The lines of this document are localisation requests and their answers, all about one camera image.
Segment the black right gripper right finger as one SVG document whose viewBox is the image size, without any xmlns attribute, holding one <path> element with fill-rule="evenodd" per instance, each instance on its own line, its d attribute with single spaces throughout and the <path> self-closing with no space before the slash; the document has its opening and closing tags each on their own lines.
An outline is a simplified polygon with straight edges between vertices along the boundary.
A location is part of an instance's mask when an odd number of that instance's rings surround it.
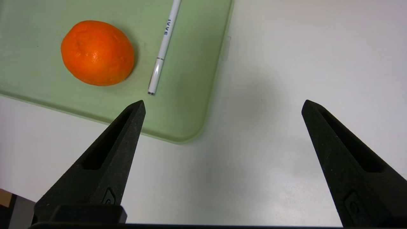
<svg viewBox="0 0 407 229">
<path fill-rule="evenodd" d="M 405 227 L 407 182 L 327 109 L 301 109 L 344 227 Z"/>
</svg>

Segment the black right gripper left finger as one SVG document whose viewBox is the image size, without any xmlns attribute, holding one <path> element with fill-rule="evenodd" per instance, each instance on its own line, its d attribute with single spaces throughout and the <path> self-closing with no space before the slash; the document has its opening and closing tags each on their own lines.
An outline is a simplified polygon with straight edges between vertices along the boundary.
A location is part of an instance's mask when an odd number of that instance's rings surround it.
<svg viewBox="0 0 407 229">
<path fill-rule="evenodd" d="M 36 202 L 36 223 L 125 223 L 121 201 L 145 115 L 142 100 L 126 107 Z"/>
</svg>

